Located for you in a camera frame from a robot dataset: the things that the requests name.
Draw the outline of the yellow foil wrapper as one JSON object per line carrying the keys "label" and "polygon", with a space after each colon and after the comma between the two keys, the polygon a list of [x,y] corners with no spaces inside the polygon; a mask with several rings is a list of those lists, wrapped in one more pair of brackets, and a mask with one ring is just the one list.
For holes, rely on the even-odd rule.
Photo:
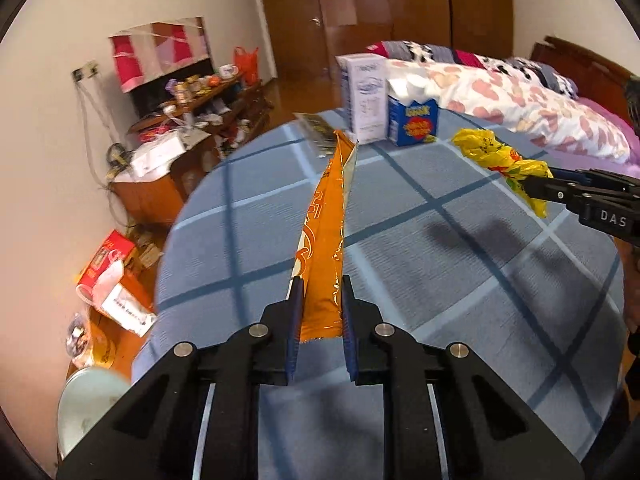
{"label": "yellow foil wrapper", "polygon": [[512,146],[499,141],[492,130],[460,129],[451,138],[451,143],[480,168],[500,174],[511,191],[520,196],[538,218],[547,217],[547,202],[530,196],[523,185],[529,177],[552,178],[546,162],[523,157]]}

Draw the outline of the orange snack packet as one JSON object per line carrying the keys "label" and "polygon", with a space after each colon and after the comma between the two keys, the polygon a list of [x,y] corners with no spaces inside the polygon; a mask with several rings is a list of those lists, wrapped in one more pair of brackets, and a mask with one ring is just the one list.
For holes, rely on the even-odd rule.
{"label": "orange snack packet", "polygon": [[292,271],[292,277],[301,278],[304,283],[300,329],[303,342],[343,333],[345,217],[358,144],[341,130],[336,130],[334,136],[335,150],[311,196]]}

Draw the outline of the pink heart patterned quilt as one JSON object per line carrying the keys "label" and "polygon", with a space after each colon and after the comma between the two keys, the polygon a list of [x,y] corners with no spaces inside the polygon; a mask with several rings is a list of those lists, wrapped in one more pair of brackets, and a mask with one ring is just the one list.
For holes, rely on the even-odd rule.
{"label": "pink heart patterned quilt", "polygon": [[433,100],[442,110],[492,122],[543,148],[626,164],[634,149],[623,130],[591,107],[539,84],[481,68],[387,60],[388,91],[407,104]]}

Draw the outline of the wooden headboard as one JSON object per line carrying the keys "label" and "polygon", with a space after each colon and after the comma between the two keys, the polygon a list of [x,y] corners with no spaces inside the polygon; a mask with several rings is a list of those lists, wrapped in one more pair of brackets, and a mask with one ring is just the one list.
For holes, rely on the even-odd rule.
{"label": "wooden headboard", "polygon": [[578,87],[578,96],[597,102],[639,132],[639,76],[587,48],[547,36],[530,58],[548,64]]}

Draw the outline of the light blue enamel basin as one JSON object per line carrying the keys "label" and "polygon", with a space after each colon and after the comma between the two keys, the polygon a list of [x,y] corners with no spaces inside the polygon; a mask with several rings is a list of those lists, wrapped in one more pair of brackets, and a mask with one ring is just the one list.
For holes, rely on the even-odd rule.
{"label": "light blue enamel basin", "polygon": [[67,379],[58,401],[58,454],[64,458],[128,391],[130,381],[102,367],[86,367]]}

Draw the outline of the black white cow pillow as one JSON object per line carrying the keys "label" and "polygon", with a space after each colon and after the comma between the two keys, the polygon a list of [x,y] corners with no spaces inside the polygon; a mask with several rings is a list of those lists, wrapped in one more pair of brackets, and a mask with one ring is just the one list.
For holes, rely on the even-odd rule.
{"label": "black white cow pillow", "polygon": [[406,62],[447,63],[482,68],[488,72],[513,76],[522,81],[539,84],[576,100],[578,88],[574,81],[558,73],[550,65],[528,58],[491,58],[436,44],[419,44],[408,40],[379,41],[367,46],[367,51]]}

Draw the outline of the yellow cup with plastic bag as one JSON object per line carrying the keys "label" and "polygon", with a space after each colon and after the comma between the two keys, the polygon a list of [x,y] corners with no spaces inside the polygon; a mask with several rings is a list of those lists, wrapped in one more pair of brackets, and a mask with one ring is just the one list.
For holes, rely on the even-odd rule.
{"label": "yellow cup with plastic bag", "polygon": [[65,350],[78,370],[92,366],[108,370],[115,361],[114,342],[83,313],[76,313],[67,327]]}

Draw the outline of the white paper bag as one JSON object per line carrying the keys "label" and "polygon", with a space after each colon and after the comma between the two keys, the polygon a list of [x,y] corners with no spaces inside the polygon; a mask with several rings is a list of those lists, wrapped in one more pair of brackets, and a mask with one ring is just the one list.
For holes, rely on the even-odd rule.
{"label": "white paper bag", "polygon": [[156,321],[151,297],[122,260],[112,262],[98,277],[92,296],[96,310],[138,337]]}

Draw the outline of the small blue carton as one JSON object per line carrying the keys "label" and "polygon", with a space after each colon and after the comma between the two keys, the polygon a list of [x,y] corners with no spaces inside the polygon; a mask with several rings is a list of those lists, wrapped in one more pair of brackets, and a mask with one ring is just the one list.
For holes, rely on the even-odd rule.
{"label": "small blue carton", "polygon": [[439,106],[427,94],[426,83],[418,75],[387,81],[387,137],[398,148],[430,143],[436,138]]}

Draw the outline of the red gift box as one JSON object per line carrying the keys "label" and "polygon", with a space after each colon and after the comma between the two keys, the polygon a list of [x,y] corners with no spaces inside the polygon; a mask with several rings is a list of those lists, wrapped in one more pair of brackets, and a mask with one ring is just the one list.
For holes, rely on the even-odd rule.
{"label": "red gift box", "polygon": [[82,296],[91,296],[93,286],[100,275],[115,261],[122,260],[123,263],[127,263],[135,251],[136,244],[132,240],[113,230],[104,238],[100,247],[79,273],[76,292]]}

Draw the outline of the tall white carton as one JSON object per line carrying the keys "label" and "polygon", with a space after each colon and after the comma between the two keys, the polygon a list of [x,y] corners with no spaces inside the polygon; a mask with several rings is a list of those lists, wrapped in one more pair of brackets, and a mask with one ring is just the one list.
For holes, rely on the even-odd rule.
{"label": "tall white carton", "polygon": [[347,129],[360,144],[384,140],[387,130],[386,58],[373,53],[340,55],[342,107]]}

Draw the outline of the dark flat snack packet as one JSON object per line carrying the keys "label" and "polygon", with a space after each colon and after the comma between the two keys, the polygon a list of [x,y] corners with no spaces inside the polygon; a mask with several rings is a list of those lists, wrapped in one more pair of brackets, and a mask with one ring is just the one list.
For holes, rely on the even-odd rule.
{"label": "dark flat snack packet", "polygon": [[295,113],[297,125],[304,137],[312,144],[319,157],[334,153],[337,140],[334,128],[320,115]]}

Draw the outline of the white box on cabinet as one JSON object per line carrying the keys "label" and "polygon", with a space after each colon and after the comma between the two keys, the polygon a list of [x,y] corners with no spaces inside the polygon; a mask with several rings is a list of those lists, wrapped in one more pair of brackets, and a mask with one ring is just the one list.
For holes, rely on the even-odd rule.
{"label": "white box on cabinet", "polygon": [[131,155],[130,167],[134,175],[142,178],[160,167],[167,168],[186,149],[178,130],[171,130],[160,138],[140,145]]}

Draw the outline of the wooden tv cabinet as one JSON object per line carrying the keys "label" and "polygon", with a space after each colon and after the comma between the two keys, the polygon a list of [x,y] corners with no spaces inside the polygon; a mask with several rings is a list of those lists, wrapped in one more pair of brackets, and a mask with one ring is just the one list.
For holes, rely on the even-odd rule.
{"label": "wooden tv cabinet", "polygon": [[145,119],[134,129],[135,133],[146,127],[157,139],[178,130],[186,151],[167,168],[160,167],[138,178],[130,167],[133,150],[125,169],[112,180],[111,189],[134,222],[168,228],[201,180],[267,129],[271,110],[260,81],[247,87],[240,77],[234,77],[187,107]]}

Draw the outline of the wooden door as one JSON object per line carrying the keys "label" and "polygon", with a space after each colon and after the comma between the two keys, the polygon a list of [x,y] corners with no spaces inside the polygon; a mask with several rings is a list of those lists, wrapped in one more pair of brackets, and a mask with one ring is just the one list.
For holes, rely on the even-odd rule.
{"label": "wooden door", "polygon": [[329,76],[320,0],[262,0],[278,77],[311,80]]}

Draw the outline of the orange plastic bag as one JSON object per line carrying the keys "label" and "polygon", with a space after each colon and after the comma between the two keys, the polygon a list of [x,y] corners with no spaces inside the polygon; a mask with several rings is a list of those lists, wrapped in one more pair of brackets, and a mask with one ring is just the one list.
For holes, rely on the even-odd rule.
{"label": "orange plastic bag", "polygon": [[247,51],[243,47],[235,47],[233,50],[233,64],[239,69],[247,87],[254,86],[259,81],[258,54],[258,48]]}

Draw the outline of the white mug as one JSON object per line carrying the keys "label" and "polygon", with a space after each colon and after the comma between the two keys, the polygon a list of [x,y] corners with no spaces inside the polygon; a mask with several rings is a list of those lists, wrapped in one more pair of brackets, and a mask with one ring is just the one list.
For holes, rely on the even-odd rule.
{"label": "white mug", "polygon": [[234,64],[226,64],[218,67],[218,75],[222,80],[232,79],[239,75],[239,67]]}

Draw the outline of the red white patchwork cloth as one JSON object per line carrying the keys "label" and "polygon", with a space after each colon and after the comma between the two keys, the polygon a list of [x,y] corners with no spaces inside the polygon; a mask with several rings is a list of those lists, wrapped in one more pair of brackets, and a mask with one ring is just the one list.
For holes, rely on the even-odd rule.
{"label": "red white patchwork cloth", "polygon": [[125,29],[112,35],[110,41],[120,90],[124,93],[180,68],[210,60],[200,16]]}

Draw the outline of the wall power socket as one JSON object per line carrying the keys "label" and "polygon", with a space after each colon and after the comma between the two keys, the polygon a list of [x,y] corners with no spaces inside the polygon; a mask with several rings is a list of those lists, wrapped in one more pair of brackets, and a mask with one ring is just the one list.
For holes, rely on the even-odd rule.
{"label": "wall power socket", "polygon": [[79,82],[83,79],[95,77],[99,73],[99,64],[96,61],[89,61],[83,66],[72,71],[73,81]]}

